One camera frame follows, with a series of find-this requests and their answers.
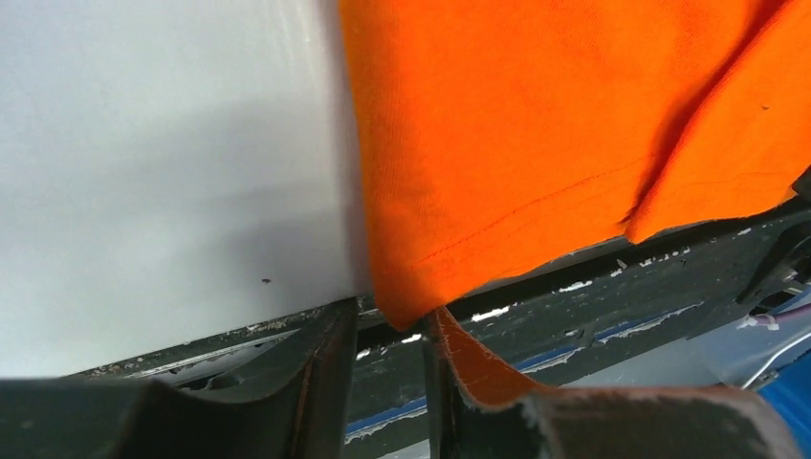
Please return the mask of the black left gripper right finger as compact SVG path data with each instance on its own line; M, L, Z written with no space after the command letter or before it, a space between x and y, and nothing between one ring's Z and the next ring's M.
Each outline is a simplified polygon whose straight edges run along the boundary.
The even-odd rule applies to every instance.
M757 394L723 386L566 388L534 381L446 309L423 320L434 458L798 458Z

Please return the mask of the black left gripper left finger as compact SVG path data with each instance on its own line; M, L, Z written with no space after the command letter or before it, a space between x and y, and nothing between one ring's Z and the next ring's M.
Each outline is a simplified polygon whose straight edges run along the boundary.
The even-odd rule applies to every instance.
M156 379L1 383L5 458L337 458L358 307L312 321L199 390Z

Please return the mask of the orange t-shirt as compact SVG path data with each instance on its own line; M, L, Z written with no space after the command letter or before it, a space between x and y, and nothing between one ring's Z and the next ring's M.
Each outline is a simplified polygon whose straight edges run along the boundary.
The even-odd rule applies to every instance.
M756 215L810 164L806 1L342 1L398 330L623 236Z

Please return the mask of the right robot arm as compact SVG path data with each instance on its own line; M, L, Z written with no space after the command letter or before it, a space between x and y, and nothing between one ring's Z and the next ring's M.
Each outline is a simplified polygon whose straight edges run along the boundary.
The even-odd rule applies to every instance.
M810 170L792 183L794 196L751 219L736 237L739 274L734 310L774 314L810 288Z

